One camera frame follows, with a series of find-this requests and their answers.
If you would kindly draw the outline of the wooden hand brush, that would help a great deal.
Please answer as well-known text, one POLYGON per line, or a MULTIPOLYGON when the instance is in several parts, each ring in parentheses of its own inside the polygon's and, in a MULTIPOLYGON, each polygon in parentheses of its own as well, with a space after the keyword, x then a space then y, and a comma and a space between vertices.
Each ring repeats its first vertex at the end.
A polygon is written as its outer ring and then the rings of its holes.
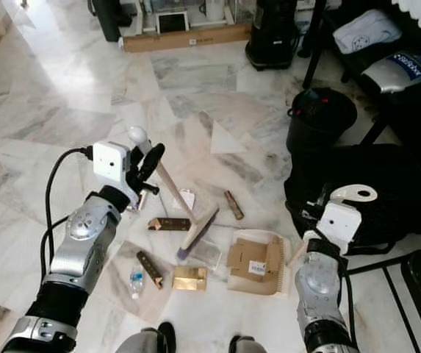
MULTIPOLYGON (((156 150, 156 147, 153 147, 147 132, 142 127, 129 127, 127 129, 127 134, 129 134, 130 141, 132 141, 143 154, 148 154, 149 152, 156 150)), ((183 197, 181 189, 177 187, 173 177, 169 174, 163 162, 161 162, 161 158, 159 158, 159 162, 157 162, 156 172, 159 174, 160 179, 162 179, 167 188, 170 188, 170 194, 176 200, 180 208, 187 213, 191 222, 187 237, 184 239, 176 253, 177 259, 184 261, 184 259, 189 257, 197 242, 204 237, 216 218, 217 213, 219 213, 220 208, 217 203, 210 203, 203 212, 195 214, 193 207, 187 205, 187 200, 183 197)))

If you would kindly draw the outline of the beige dustpan with wooden handle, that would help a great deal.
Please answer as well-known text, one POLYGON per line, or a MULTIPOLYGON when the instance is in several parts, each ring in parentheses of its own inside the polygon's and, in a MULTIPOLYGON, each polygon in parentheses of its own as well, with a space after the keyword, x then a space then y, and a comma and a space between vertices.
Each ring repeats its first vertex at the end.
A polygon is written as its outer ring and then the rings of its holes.
POLYGON ((289 266, 292 261, 290 242, 285 239, 284 236, 281 236, 276 232, 262 231, 261 229, 238 229, 238 231, 234 232, 233 243, 231 243, 231 245, 234 245, 234 242, 236 242, 238 238, 244 238, 263 244, 270 242, 272 238, 280 239, 281 242, 283 242, 283 269, 281 269, 281 273, 276 279, 271 280, 270 282, 260 283, 232 276, 230 274, 229 266, 227 266, 229 269, 228 289, 230 291, 248 293, 248 295, 286 296, 290 292, 292 281, 290 279, 291 270, 289 266))

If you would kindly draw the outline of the brown snack bar wrapper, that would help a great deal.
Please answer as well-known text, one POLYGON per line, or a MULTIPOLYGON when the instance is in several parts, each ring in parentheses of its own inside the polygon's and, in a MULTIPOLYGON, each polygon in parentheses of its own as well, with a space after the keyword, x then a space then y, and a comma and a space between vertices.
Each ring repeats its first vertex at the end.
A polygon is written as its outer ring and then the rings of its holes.
POLYGON ((230 190, 224 191, 224 198, 226 199, 231 212, 234 215, 234 218, 237 221, 243 221, 246 218, 246 214, 244 213, 243 209, 240 206, 240 203, 237 201, 236 196, 230 190))
POLYGON ((144 272, 150 276, 154 286, 156 286, 159 290, 163 289, 163 273, 161 273, 160 269, 157 268, 156 263, 152 261, 152 259, 143 250, 137 252, 136 257, 140 261, 140 265, 142 265, 144 272))
POLYGON ((166 218, 157 216, 147 223, 149 231, 189 231, 191 220, 188 218, 166 218))

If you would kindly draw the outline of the flat cardboard with white label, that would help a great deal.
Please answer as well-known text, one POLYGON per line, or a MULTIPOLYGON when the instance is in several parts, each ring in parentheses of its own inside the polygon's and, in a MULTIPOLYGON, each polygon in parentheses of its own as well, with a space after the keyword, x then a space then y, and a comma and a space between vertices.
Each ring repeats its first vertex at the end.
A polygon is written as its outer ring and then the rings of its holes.
POLYGON ((263 244, 238 238, 230 246, 227 266, 230 274, 237 278, 254 282, 270 282, 276 279, 283 269, 283 242, 272 238, 263 244))

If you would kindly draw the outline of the clear plastic packaging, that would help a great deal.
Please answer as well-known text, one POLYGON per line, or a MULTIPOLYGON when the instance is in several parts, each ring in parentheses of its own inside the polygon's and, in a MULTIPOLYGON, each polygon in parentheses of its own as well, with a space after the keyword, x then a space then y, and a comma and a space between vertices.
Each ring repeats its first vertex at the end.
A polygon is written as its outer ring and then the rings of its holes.
POLYGON ((223 253, 215 243, 207 239, 200 239, 191 250, 191 257, 204 263, 210 271, 216 271, 223 259, 223 253))

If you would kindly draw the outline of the small clear plastic bottle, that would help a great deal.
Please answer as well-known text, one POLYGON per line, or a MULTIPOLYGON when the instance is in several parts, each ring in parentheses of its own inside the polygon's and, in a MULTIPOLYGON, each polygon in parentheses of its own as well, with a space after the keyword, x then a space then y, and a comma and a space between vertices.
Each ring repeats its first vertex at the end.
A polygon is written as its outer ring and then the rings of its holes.
POLYGON ((129 274, 130 296, 137 300, 144 290, 144 272, 141 268, 133 268, 129 274))

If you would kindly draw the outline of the gold foil box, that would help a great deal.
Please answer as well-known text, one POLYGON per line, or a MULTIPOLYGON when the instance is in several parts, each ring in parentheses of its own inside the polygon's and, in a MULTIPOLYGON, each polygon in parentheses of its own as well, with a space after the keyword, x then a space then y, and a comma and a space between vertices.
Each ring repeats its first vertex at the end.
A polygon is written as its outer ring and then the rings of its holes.
POLYGON ((180 291, 206 291, 208 268, 178 265, 173 270, 172 287, 180 291))

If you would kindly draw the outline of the long brown cardboard box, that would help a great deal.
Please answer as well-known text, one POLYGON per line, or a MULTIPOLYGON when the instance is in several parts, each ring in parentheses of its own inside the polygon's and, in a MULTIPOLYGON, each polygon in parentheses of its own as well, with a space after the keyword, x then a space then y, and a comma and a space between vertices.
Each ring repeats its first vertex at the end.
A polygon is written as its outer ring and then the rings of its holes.
POLYGON ((236 43, 237 41, 248 40, 250 34, 250 24, 234 24, 233 26, 219 26, 159 35, 123 37, 118 41, 118 44, 129 53, 137 53, 138 51, 161 51, 219 43, 236 43))

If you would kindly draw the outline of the white framed tablet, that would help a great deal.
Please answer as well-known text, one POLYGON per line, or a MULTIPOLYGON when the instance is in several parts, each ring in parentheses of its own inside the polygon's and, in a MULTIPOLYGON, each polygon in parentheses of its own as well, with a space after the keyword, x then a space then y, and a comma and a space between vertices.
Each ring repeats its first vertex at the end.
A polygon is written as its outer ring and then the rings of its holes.
POLYGON ((189 13, 187 11, 167 11, 166 13, 157 13, 156 32, 159 34, 173 32, 187 32, 190 30, 189 13))

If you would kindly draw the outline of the black upright case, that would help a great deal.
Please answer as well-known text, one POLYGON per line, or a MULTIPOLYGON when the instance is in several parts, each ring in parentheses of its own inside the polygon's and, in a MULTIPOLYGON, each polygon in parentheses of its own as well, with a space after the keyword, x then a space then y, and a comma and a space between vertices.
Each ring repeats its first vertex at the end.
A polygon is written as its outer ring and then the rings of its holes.
POLYGON ((120 0, 88 0, 88 10, 99 20, 108 43, 117 43, 120 27, 129 27, 133 23, 132 15, 123 9, 120 0))

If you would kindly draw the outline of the robot right leg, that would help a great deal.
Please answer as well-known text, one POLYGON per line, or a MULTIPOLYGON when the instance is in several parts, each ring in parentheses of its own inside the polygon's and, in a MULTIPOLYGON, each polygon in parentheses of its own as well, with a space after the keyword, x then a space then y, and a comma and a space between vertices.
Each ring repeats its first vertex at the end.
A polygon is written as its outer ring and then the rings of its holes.
POLYGON ((253 337, 237 334, 230 340, 229 353, 267 353, 267 350, 253 337))

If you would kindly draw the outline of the robot left leg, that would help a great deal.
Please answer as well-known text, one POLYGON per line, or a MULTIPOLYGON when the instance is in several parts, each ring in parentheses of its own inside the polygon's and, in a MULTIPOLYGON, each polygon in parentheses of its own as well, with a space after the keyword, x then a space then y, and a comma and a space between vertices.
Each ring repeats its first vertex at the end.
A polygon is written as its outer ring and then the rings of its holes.
POLYGON ((125 339, 114 353, 176 353, 176 330, 168 321, 156 329, 146 327, 125 339))

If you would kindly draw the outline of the silver bag with blue label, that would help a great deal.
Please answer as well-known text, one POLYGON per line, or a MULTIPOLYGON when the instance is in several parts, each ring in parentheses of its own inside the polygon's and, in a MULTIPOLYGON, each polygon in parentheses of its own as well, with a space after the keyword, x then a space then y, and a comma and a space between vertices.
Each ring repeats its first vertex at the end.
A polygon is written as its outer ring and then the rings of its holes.
POLYGON ((402 92, 421 84, 421 51, 402 49, 375 61, 362 75, 377 85, 381 93, 402 92))

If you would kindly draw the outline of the black upright appliance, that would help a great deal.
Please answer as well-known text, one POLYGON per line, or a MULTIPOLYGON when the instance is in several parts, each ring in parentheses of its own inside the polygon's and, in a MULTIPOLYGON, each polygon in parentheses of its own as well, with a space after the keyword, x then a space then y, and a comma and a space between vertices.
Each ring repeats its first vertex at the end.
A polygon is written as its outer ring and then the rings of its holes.
POLYGON ((245 54, 257 71, 289 68, 298 44, 297 0, 256 0, 245 54))

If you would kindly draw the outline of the white cloth bag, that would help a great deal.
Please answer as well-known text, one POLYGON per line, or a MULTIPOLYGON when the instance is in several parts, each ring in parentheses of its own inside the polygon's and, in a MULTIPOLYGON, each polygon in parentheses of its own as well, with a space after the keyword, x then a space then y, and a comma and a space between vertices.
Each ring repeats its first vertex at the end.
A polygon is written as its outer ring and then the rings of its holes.
POLYGON ((384 11, 368 10, 335 30, 332 37, 342 54, 352 54, 374 44, 394 43, 402 34, 384 11))

